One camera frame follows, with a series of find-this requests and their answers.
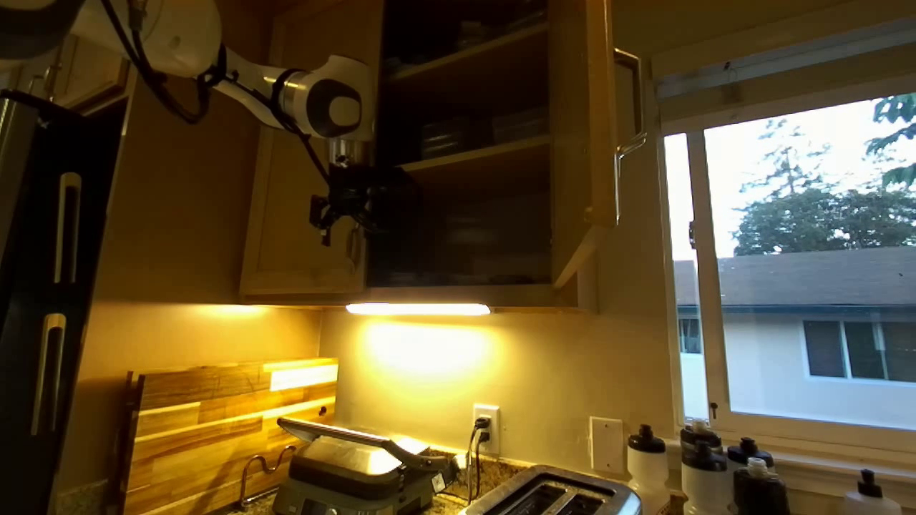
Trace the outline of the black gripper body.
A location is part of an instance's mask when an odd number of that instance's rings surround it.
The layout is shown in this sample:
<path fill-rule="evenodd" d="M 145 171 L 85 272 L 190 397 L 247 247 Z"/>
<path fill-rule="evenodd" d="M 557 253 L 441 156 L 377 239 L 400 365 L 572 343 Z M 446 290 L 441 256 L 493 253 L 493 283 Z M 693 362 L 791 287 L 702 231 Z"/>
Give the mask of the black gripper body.
<path fill-rule="evenodd" d="M 326 184 L 324 194 L 308 200 L 308 223 L 320 231 L 320 217 L 351 217 L 360 229 L 380 229 L 380 200 L 391 187 L 391 174 L 366 161 L 366 147 L 351 140 L 330 140 L 326 161 L 311 156 Z"/>

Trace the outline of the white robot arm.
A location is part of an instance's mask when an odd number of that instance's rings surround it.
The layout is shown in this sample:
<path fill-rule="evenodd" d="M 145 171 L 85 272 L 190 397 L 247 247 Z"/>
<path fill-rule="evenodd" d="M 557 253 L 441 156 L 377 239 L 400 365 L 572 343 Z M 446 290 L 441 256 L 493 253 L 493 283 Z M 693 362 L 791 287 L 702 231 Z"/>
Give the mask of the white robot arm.
<path fill-rule="evenodd" d="M 308 223 L 331 243 L 341 217 L 373 236 L 377 204 L 394 180 L 374 171 L 374 87 L 366 64 L 330 54 L 316 70 L 254 64 L 224 44 L 215 0 L 4 0 L 0 60 L 6 70 L 46 57 L 65 38 L 92 41 L 134 66 L 155 98 L 187 124 L 200 124 L 215 93 L 264 127 L 296 134 L 320 180 Z"/>

